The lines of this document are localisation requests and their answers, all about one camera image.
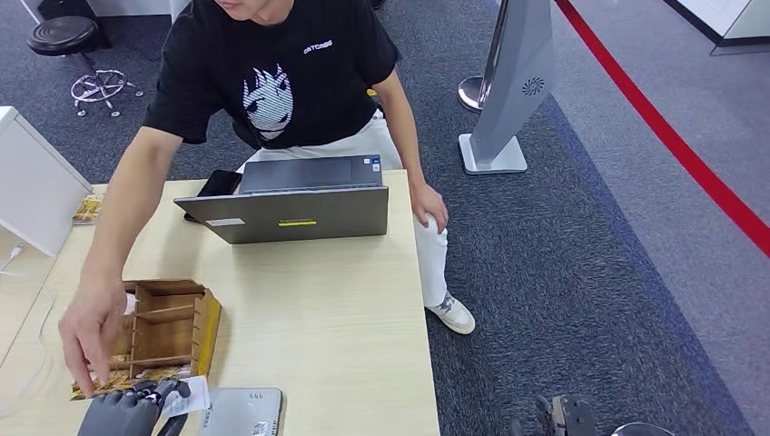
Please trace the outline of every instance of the white cable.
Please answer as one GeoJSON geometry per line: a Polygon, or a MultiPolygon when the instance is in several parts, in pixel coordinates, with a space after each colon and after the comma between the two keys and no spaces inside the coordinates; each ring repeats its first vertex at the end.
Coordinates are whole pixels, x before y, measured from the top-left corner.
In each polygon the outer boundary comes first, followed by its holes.
{"type": "Polygon", "coordinates": [[[8,268],[8,265],[10,265],[11,262],[14,261],[16,256],[18,256],[23,249],[24,249],[24,246],[22,244],[18,244],[16,247],[11,249],[11,253],[8,254],[8,258],[5,259],[5,262],[2,265],[0,265],[0,273],[5,271],[8,268]]]}
{"type": "Polygon", "coordinates": [[[35,13],[32,12],[32,9],[29,8],[29,5],[24,0],[19,0],[19,1],[22,2],[22,5],[25,7],[26,12],[28,12],[29,15],[32,16],[32,19],[35,20],[36,23],[40,24],[40,19],[38,19],[37,15],[35,15],[35,13]]]}
{"type": "MultiPolygon", "coordinates": [[[[20,278],[20,279],[25,279],[25,280],[27,280],[28,282],[31,282],[31,283],[37,283],[37,282],[33,281],[32,279],[30,279],[28,277],[25,277],[25,276],[20,275],[20,274],[14,274],[14,273],[11,273],[11,272],[0,271],[0,275],[7,275],[7,276],[10,276],[10,277],[17,277],[17,278],[20,278]]],[[[37,378],[37,375],[40,373],[40,371],[43,370],[43,366],[45,365],[45,359],[48,357],[48,354],[45,351],[45,346],[43,345],[43,326],[45,326],[45,321],[48,320],[48,315],[51,314],[51,310],[54,308],[54,300],[55,300],[55,298],[54,298],[54,294],[51,292],[51,290],[48,289],[48,286],[45,286],[45,283],[42,284],[41,290],[42,289],[45,289],[45,293],[48,294],[48,309],[45,310],[45,315],[43,315],[43,319],[40,321],[40,325],[37,327],[37,338],[36,339],[37,339],[37,345],[38,345],[38,347],[40,347],[40,354],[41,354],[40,364],[37,366],[37,370],[35,370],[35,373],[33,373],[30,376],[29,380],[25,383],[24,388],[22,388],[22,390],[20,392],[18,392],[16,394],[16,396],[10,402],[8,402],[6,405],[0,407],[0,416],[5,415],[5,413],[8,410],[10,410],[16,404],[17,401],[19,401],[19,399],[22,397],[22,395],[25,394],[25,392],[29,389],[30,385],[32,385],[32,382],[34,382],[35,378],[37,378]]]]}

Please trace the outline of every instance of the yellow sticker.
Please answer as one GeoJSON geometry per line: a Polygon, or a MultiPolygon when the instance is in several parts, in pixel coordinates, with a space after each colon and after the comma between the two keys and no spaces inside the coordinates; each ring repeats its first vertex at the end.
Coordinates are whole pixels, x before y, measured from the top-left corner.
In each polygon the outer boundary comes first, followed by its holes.
{"type": "Polygon", "coordinates": [[[316,225],[316,224],[318,223],[314,220],[286,220],[286,221],[280,220],[278,222],[279,227],[293,227],[296,225],[316,225]]]}

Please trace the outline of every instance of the black phone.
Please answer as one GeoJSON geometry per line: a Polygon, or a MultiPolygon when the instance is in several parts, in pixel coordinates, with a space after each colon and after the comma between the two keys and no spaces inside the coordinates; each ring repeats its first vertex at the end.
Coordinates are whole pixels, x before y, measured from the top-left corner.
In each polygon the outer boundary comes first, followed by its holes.
{"type": "MultiPolygon", "coordinates": [[[[214,170],[209,180],[198,193],[199,197],[214,197],[217,195],[232,195],[235,188],[241,182],[242,174],[233,171],[214,170]]],[[[190,223],[197,223],[195,218],[189,213],[184,215],[184,219],[190,223]]]]}

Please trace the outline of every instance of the sneaker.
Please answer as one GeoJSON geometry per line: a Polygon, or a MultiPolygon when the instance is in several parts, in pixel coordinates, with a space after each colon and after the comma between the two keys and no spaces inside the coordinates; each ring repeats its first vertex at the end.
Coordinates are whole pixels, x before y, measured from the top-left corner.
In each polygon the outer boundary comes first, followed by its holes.
{"type": "Polygon", "coordinates": [[[441,322],[459,334],[469,334],[476,329],[476,320],[468,308],[465,307],[465,304],[452,297],[449,292],[444,297],[442,304],[429,307],[428,310],[436,313],[441,322]]]}

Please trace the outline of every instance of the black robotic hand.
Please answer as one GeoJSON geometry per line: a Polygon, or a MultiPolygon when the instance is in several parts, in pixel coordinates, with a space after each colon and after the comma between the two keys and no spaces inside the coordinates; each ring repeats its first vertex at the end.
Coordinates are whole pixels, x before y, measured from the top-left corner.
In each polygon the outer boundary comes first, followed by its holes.
{"type": "MultiPolygon", "coordinates": [[[[169,379],[157,383],[142,381],[126,391],[112,391],[95,397],[85,413],[78,436],[150,436],[161,416],[166,397],[178,391],[190,396],[184,381],[169,379]]],[[[169,419],[158,436],[176,436],[187,422],[187,415],[169,419]]]]}

